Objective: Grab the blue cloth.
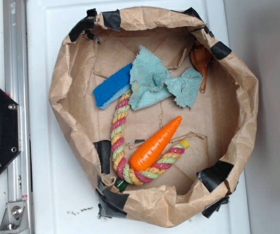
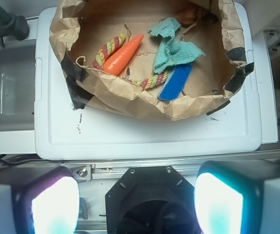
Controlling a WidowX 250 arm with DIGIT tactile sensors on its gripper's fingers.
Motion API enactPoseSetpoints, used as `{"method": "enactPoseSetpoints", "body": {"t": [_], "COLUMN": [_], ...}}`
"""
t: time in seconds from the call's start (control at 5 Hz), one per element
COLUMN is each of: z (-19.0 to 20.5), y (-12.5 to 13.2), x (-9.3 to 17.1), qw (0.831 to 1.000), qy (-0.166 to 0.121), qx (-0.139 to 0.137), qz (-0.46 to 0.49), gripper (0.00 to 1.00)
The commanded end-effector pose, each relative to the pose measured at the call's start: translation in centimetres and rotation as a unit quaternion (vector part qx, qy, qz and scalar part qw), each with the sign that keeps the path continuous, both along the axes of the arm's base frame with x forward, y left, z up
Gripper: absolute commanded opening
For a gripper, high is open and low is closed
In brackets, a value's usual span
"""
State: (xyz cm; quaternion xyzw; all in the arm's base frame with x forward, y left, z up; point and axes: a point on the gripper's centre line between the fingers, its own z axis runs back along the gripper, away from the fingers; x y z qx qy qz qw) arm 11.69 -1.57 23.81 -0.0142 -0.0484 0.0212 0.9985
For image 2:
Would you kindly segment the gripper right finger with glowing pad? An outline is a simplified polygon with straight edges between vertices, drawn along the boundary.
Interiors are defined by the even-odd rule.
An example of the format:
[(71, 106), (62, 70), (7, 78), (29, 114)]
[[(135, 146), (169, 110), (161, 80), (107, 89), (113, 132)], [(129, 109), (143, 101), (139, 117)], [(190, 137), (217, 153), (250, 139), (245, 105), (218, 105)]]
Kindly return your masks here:
[(206, 161), (194, 206), (205, 234), (280, 234), (280, 159)]

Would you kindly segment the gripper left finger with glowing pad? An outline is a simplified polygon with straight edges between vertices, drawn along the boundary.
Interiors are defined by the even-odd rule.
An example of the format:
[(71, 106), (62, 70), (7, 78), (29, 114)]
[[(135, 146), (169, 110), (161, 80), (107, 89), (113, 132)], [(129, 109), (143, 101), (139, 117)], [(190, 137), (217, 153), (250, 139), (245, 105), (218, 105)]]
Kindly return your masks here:
[(79, 198), (64, 166), (0, 167), (0, 234), (73, 234)]

